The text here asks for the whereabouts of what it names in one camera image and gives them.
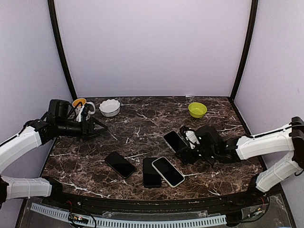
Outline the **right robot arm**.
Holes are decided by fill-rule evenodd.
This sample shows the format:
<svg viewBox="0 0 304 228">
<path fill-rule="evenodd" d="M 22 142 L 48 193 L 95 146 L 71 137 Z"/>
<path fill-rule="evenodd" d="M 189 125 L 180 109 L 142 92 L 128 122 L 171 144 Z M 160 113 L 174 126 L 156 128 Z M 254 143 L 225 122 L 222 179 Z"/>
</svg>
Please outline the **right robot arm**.
<svg viewBox="0 0 304 228">
<path fill-rule="evenodd" d="M 242 196 L 247 206 L 260 200 L 261 193 L 304 170 L 304 121 L 298 116 L 281 128 L 228 140 L 223 140 L 216 128 L 209 125 L 197 130 L 182 126 L 180 133 L 187 145 L 175 154 L 183 164 L 194 164 L 199 159 L 235 163 L 275 152 L 287 153 L 272 167 L 252 178 L 249 191 Z"/>
</svg>

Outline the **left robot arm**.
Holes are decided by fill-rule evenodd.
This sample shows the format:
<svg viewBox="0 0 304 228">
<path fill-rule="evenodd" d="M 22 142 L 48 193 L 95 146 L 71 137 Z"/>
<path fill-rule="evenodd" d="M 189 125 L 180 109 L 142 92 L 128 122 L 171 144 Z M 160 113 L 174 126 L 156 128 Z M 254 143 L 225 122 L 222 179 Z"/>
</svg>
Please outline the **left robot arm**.
<svg viewBox="0 0 304 228">
<path fill-rule="evenodd" d="M 76 106 L 80 107 L 79 113 L 70 102 L 52 99 L 48 111 L 40 119 L 26 122 L 19 133 L 1 143 L 0 170 L 4 171 L 26 153 L 59 136 L 87 141 L 108 130 L 106 125 L 90 114 L 89 104 L 78 102 Z M 1 203 L 10 199 L 44 197 L 55 206 L 63 207 L 67 203 L 67 196 L 62 191 L 62 184 L 51 177 L 0 177 Z"/>
</svg>

